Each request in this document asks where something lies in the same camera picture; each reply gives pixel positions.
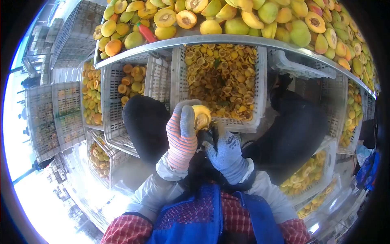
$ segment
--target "hand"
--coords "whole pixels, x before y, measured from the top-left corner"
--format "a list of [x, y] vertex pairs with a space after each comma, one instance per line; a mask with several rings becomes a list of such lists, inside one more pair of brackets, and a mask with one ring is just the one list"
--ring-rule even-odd
[[191, 106], [201, 104], [200, 100], [180, 102], [168, 121], [166, 129], [169, 142], [167, 163], [179, 170], [187, 170], [194, 156], [198, 139], [195, 134], [195, 114]]
[[220, 171], [231, 185], [238, 184], [248, 172], [248, 162], [241, 156], [238, 138], [218, 124], [218, 138], [215, 147], [203, 141], [205, 153], [214, 168]]

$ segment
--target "white sleeve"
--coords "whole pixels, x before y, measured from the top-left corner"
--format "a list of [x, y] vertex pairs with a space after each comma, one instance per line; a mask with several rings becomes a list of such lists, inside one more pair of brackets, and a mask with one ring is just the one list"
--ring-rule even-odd
[[257, 171], [252, 188], [245, 192], [249, 195], [263, 197], [269, 206], [277, 224], [289, 219], [297, 219], [298, 216], [287, 197], [281, 192], [279, 187], [273, 185], [265, 171]]
[[157, 173], [164, 180], [179, 181], [184, 179], [188, 175], [188, 170], [174, 169], [167, 163], [168, 151], [160, 158], [156, 164]]
[[183, 191], [177, 182], [151, 175], [130, 198], [125, 212], [140, 213], [154, 223], [161, 208], [180, 196]]
[[158, 174], [149, 176], [135, 191], [125, 212], [138, 212], [155, 222], [161, 208], [184, 192], [176, 181], [185, 178], [188, 171], [170, 167], [167, 155], [168, 152], [156, 164]]

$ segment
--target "crate stack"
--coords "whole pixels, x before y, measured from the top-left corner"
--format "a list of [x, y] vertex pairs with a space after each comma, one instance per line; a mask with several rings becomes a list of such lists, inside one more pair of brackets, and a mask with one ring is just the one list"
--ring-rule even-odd
[[85, 140], [80, 110], [80, 83], [54, 83], [54, 122], [62, 151]]
[[50, 85], [27, 89], [27, 129], [38, 162], [61, 151], [53, 116], [53, 98]]
[[51, 24], [49, 31], [48, 31], [48, 34], [46, 36], [45, 42], [48, 42], [48, 43], [55, 42], [55, 39], [57, 38], [58, 32], [60, 31], [62, 24], [63, 24], [62, 19], [58, 18], [58, 19], [53, 20], [53, 23]]
[[94, 49], [95, 27], [100, 24], [105, 7], [82, 0], [74, 8], [54, 42], [51, 68], [74, 68]]

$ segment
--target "blue cloth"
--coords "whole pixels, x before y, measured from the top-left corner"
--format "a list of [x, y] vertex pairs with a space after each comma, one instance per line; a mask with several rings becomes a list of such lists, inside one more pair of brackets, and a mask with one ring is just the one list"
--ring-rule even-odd
[[[234, 193], [248, 209], [259, 244], [283, 244], [270, 206], [260, 196]], [[216, 244], [223, 231], [221, 191], [218, 185], [204, 185], [197, 196], [164, 207], [148, 244]]]
[[366, 158], [364, 164], [356, 174], [357, 186], [359, 188], [367, 188], [372, 191], [374, 189], [374, 180], [379, 164], [379, 153], [374, 152]]

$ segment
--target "red checkered shirt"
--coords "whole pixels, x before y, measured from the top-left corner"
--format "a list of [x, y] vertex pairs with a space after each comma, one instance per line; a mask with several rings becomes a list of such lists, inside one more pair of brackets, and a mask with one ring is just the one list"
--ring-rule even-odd
[[[241, 206], [240, 200], [222, 192], [223, 228], [226, 231], [254, 236], [249, 211]], [[310, 235], [302, 219], [290, 219], [278, 224], [285, 244], [304, 244]], [[142, 244], [150, 237], [153, 225], [139, 216], [122, 215], [116, 218], [104, 233], [104, 244]]]

